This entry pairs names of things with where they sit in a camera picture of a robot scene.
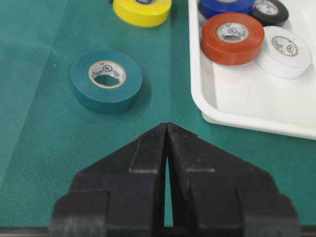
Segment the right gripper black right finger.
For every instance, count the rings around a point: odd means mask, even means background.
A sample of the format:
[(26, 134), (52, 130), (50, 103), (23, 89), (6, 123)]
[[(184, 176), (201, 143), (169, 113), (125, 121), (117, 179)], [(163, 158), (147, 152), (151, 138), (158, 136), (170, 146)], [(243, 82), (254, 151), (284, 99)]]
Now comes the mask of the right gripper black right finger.
[(298, 237), (290, 198), (272, 176), (169, 122), (173, 223), (195, 237)]

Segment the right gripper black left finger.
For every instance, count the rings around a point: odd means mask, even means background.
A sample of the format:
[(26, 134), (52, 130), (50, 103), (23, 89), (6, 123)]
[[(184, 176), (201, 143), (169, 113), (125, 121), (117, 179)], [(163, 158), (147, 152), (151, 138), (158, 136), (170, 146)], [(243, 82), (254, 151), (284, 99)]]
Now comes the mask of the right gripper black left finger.
[(51, 237), (153, 237), (164, 226), (166, 124), (78, 172), (57, 200)]

